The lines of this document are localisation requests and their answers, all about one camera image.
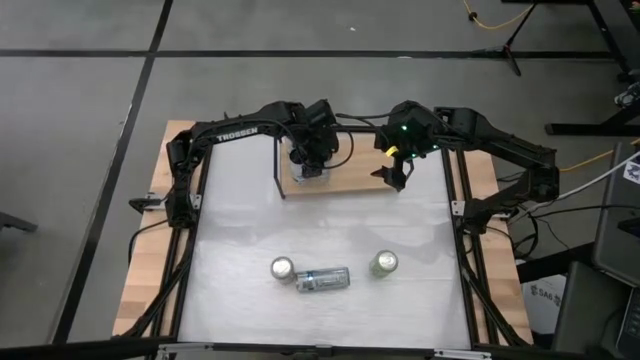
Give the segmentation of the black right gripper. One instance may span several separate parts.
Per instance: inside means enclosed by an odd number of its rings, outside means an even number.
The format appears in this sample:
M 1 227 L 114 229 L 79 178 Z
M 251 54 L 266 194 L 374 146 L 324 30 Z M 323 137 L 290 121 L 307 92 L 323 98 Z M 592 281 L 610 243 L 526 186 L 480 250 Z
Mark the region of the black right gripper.
M 381 178 L 397 192 L 401 192 L 405 189 L 407 181 L 406 173 L 403 170 L 404 163 L 412 162 L 417 154 L 389 142 L 382 143 L 382 152 L 391 158 L 393 163 L 390 167 L 382 166 L 373 171 L 371 176 Z

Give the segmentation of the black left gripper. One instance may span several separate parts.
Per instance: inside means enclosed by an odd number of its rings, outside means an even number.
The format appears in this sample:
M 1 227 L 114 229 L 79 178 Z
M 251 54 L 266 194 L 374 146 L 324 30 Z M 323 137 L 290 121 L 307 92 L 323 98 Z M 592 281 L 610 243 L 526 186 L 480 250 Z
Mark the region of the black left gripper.
M 323 168 L 339 150 L 339 141 L 333 125 L 304 127 L 295 131 L 295 148 L 289 151 L 292 164 L 302 165 L 304 179 L 320 177 Z

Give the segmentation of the green Sanzo can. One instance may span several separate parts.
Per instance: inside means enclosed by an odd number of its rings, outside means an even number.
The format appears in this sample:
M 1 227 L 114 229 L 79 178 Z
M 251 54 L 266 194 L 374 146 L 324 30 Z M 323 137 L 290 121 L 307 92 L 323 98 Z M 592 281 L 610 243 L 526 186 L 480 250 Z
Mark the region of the green Sanzo can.
M 380 250 L 369 262 L 369 273 L 384 278 L 395 272 L 399 265 L 397 255 L 391 250 Z

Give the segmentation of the wooden shelf board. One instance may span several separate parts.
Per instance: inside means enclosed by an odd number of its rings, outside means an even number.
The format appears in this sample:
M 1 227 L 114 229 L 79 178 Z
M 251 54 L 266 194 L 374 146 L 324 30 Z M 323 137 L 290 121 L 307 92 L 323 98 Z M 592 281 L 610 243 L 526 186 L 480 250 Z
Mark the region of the wooden shelf board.
M 291 178 L 289 168 L 290 141 L 284 140 L 281 145 L 281 184 L 286 196 L 311 196 L 337 193 L 355 193 L 362 191 L 391 190 L 381 178 L 371 173 L 382 166 L 390 167 L 393 160 L 373 147 L 373 133 L 355 133 L 354 152 L 349 161 L 335 169 L 330 169 L 329 180 L 312 186 L 299 186 Z

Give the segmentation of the Spindrift sparkling water can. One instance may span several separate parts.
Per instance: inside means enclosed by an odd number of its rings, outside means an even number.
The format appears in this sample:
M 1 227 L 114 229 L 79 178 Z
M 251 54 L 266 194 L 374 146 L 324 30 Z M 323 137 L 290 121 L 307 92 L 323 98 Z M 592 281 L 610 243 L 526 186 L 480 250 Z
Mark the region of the Spindrift sparkling water can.
M 286 256 L 276 257 L 270 265 L 272 277 L 282 285 L 294 283 L 297 279 L 294 262 Z

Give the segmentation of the black tripod stand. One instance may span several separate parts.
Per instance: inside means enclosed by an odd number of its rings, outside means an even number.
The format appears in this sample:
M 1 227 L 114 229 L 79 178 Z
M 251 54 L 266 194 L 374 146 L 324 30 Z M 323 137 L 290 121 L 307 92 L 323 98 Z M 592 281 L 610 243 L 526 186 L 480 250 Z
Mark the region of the black tripod stand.
M 518 65 L 518 59 L 571 59 L 571 60 L 613 60 L 619 67 L 620 72 L 617 75 L 617 80 L 620 82 L 635 82 L 635 78 L 632 75 L 632 68 L 630 67 L 628 60 L 623 55 L 621 48 L 611 33 L 609 26 L 602 13 L 597 8 L 595 0 L 501 0 L 506 3 L 520 3 L 528 4 L 528 7 L 514 18 L 503 22 L 498 25 L 487 25 L 479 20 L 479 14 L 474 11 L 469 4 L 469 0 L 462 0 L 465 10 L 467 12 L 467 18 L 471 23 L 483 30 L 495 31 L 505 28 L 515 22 L 518 22 L 517 27 L 513 30 L 507 40 L 496 47 L 483 48 L 475 50 L 477 55 L 486 55 L 487 57 L 494 57 L 497 59 L 503 59 L 517 75 L 521 76 L 522 71 Z M 535 9 L 541 4 L 551 5 L 569 5 L 569 6 L 584 6 L 589 10 L 589 13 L 594 20 L 598 32 L 605 42 L 606 51 L 515 51 L 513 49 L 514 42 L 517 36 L 520 34 L 524 25 L 527 23 Z

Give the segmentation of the white cardboard box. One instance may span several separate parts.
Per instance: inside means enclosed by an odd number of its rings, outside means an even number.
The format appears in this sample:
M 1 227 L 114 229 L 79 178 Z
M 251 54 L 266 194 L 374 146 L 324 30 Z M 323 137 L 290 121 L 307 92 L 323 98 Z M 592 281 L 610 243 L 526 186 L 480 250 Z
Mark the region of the white cardboard box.
M 555 331 L 566 285 L 565 275 L 553 275 L 522 285 L 530 329 L 539 334 Z

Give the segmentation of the black stand base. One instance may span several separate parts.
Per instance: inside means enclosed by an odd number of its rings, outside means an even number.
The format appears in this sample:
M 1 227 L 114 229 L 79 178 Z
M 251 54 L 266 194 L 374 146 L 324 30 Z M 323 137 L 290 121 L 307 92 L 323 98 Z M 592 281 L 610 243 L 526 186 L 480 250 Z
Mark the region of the black stand base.
M 640 137 L 640 125 L 630 125 L 637 118 L 640 118 L 640 99 L 598 124 L 547 123 L 544 130 L 551 136 Z

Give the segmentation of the grey computer case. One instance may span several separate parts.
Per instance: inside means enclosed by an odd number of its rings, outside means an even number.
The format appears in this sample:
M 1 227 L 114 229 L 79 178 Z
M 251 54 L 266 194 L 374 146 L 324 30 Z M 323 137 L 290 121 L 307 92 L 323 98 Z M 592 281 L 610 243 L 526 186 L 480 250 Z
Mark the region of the grey computer case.
M 551 348 L 610 360 L 640 360 L 640 145 L 606 181 L 594 240 L 562 261 L 566 276 Z

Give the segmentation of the black metal shelf frame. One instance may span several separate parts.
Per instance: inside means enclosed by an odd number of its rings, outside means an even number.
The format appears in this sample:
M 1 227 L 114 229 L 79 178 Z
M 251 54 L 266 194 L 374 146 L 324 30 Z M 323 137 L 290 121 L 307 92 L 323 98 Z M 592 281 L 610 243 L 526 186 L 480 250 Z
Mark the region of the black metal shelf frame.
M 281 139 L 274 138 L 273 140 L 273 180 L 278 190 L 279 196 L 282 200 L 286 199 L 286 195 L 283 191 L 281 184 Z

